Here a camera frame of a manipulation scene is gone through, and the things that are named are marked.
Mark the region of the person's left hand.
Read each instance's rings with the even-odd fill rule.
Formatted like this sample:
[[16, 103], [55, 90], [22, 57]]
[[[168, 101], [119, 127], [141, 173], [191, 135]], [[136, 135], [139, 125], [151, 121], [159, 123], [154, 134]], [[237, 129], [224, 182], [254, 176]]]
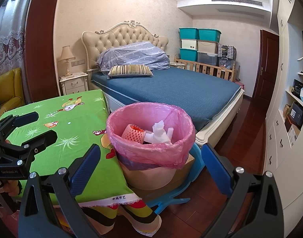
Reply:
[[19, 180], [8, 180], [0, 186], [0, 193], [7, 193], [11, 197], [16, 197], [22, 192], [22, 184]]

